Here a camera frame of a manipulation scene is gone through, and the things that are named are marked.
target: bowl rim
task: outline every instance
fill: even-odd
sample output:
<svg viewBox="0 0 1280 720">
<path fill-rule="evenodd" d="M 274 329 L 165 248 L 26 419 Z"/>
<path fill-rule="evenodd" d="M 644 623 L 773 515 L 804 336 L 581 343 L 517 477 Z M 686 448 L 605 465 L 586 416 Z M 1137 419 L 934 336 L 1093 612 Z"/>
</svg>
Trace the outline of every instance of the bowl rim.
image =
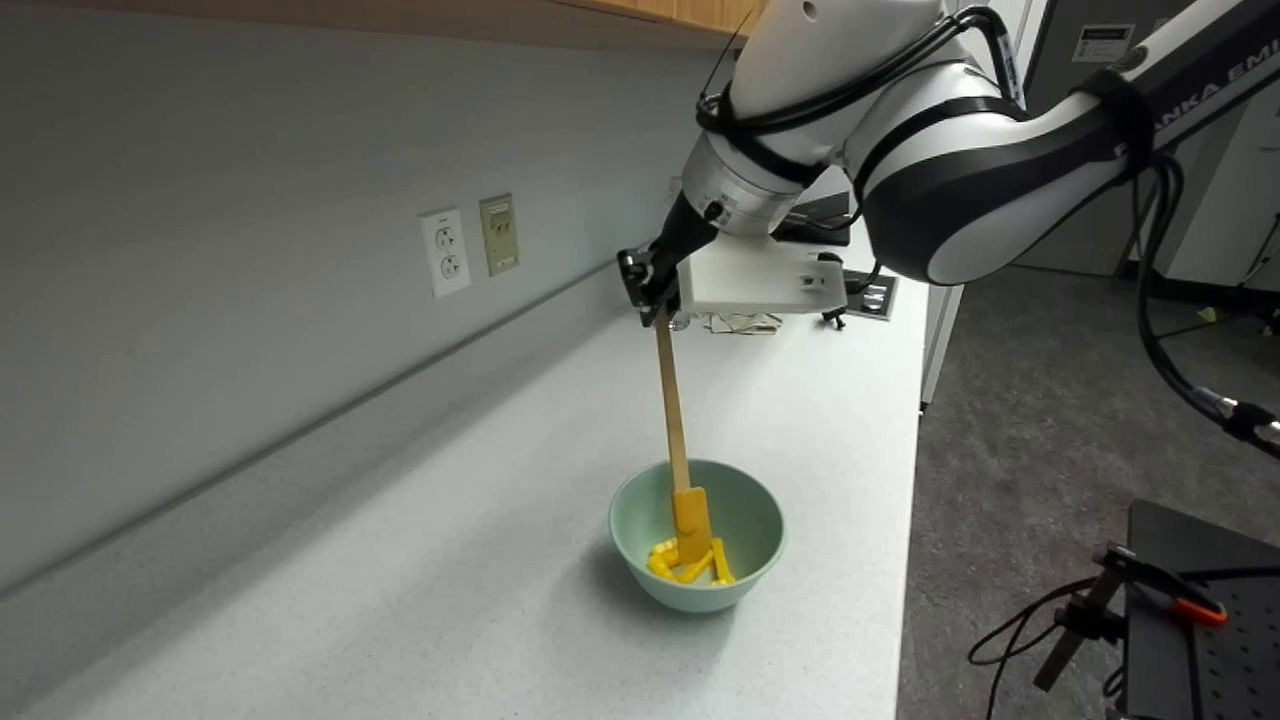
<svg viewBox="0 0 1280 720">
<path fill-rule="evenodd" d="M 670 465 L 670 461 L 655 461 L 655 465 L 641 469 L 636 477 L 628 477 L 628 479 L 613 490 L 613 503 L 606 503 L 606 535 L 613 535 L 613 548 L 622 554 L 622 564 L 628 564 L 632 571 L 641 571 L 641 577 L 649 577 L 649 580 L 655 580 L 655 584 L 662 584 L 662 589 L 678 589 L 678 590 L 729 590 L 729 589 L 741 589 L 741 584 L 756 584 L 756 580 L 781 561 L 781 553 L 788 548 L 788 511 L 784 511 L 784 503 L 768 490 L 768 485 L 761 485 L 751 470 L 742 470 L 742 469 L 736 469 L 736 465 L 705 461 L 705 457 L 686 457 L 686 469 L 693 469 L 693 465 L 729 469 L 729 470 L 751 479 L 751 485 L 773 498 L 777 519 L 781 519 L 781 535 L 777 535 L 773 554 L 768 554 L 756 571 L 736 577 L 733 584 L 670 584 L 670 580 L 662 580 L 662 577 L 652 577 L 649 564 L 632 564 L 632 554 L 628 554 L 622 543 L 621 543 L 614 503 L 622 498 L 622 486 L 632 486 L 641 477 L 649 477 L 649 470 L 655 470 L 655 469 L 668 469 L 668 465 Z"/>
</svg>

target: gray wall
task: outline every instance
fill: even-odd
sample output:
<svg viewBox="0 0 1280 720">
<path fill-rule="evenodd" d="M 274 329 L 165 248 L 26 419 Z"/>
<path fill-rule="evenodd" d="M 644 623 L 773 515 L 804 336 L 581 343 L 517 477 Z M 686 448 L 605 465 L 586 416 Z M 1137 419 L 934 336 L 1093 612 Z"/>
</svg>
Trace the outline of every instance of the gray wall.
<svg viewBox="0 0 1280 720">
<path fill-rule="evenodd" d="M 655 232 L 700 71 L 0 6 L 0 595 Z M 522 264 L 487 281 L 491 190 Z M 447 203 L 475 283 L 432 301 Z"/>
</svg>

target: wall outlet cover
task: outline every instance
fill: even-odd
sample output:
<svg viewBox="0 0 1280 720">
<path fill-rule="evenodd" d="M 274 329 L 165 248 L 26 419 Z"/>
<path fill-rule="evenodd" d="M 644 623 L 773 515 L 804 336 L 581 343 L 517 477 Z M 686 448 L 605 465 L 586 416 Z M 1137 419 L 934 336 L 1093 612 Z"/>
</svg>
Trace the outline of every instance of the wall outlet cover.
<svg viewBox="0 0 1280 720">
<path fill-rule="evenodd" d="M 473 264 L 466 264 L 462 213 L 455 213 L 455 209 L 426 213 L 426 214 L 418 214 L 418 225 L 424 225 L 434 295 L 451 295 L 451 291 L 466 288 Z"/>
<path fill-rule="evenodd" d="M 518 264 L 518 243 L 517 243 L 510 190 L 480 198 L 480 226 L 483 226 L 487 276 L 501 276 L 501 273 L 517 268 Z"/>
</svg>

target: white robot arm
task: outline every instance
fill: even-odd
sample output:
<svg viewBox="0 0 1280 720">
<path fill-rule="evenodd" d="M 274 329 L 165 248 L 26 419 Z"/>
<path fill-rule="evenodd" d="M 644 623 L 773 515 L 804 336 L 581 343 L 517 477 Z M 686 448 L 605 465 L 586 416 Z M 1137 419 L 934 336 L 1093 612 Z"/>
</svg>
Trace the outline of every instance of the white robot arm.
<svg viewBox="0 0 1280 720">
<path fill-rule="evenodd" d="M 934 0 L 773 0 L 729 93 L 700 107 L 662 232 L 621 253 L 641 318 L 678 307 L 678 264 L 717 234 L 768 243 L 842 146 L 874 260 L 965 283 L 1280 71 L 1275 0 L 1198 0 L 1029 116 L 1008 50 L 987 81 L 951 41 L 967 23 L 1000 48 L 991 11 L 945 21 Z"/>
</svg>

